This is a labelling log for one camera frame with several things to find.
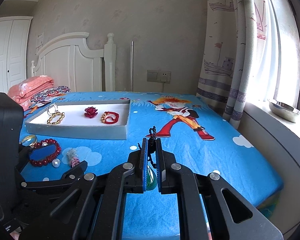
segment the wallpaper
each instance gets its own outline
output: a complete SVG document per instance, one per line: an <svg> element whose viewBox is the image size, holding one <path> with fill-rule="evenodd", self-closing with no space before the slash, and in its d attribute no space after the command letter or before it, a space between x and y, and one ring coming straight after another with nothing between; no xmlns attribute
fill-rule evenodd
<svg viewBox="0 0 300 240"><path fill-rule="evenodd" d="M171 71L164 92L195 94L206 36L207 0L39 0L30 26L27 74L36 37L43 43L70 32L89 32L90 49L102 49L107 34L117 45L116 90L130 90L130 43L134 41L134 91L161 92L146 81L147 69Z"/></svg>

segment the power plug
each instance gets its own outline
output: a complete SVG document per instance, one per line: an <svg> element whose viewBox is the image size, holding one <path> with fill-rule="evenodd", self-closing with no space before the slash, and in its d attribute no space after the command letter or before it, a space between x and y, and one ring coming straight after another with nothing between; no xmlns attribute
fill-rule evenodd
<svg viewBox="0 0 300 240"><path fill-rule="evenodd" d="M161 76L161 77L160 77L160 81L161 81L161 82L167 82L167 76L164 76L164 75Z"/></svg>

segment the silver ring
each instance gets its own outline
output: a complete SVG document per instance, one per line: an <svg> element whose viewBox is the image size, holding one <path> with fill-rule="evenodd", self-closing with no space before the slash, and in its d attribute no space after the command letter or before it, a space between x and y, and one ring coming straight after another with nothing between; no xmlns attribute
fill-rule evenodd
<svg viewBox="0 0 300 240"><path fill-rule="evenodd" d="M51 106L54 107L54 112L53 112L53 113L50 113L50 108L51 108ZM52 105L48 106L48 109L47 109L48 115L53 115L53 114L55 114L56 112L58 112L58 106L57 106L56 104L52 104Z"/></svg>

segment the cartoon character print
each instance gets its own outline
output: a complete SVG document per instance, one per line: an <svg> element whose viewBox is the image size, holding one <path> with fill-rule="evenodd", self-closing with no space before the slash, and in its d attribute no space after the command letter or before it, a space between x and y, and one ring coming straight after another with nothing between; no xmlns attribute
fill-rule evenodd
<svg viewBox="0 0 300 240"><path fill-rule="evenodd" d="M199 125L196 120L197 118L199 118L197 112L189 107L186 107L186 104L191 103L189 100L182 100L167 96L148 102L155 105L155 110L166 112L172 116L172 120L167 122L161 128L161 130L157 132L157 137L170 137L170 130L172 126L177 122L184 122L190 128L192 128L194 132L197 132L202 140L212 141L215 139L213 136L206 132L204 127Z"/></svg>

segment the metal bowl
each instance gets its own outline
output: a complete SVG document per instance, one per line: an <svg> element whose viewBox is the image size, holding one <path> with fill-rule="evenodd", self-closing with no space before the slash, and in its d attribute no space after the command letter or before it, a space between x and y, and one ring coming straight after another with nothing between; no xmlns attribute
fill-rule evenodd
<svg viewBox="0 0 300 240"><path fill-rule="evenodd" d="M273 113L290 122L297 122L297 119L300 116L300 111L298 109L274 99L268 99L268 101L269 108Z"/></svg>

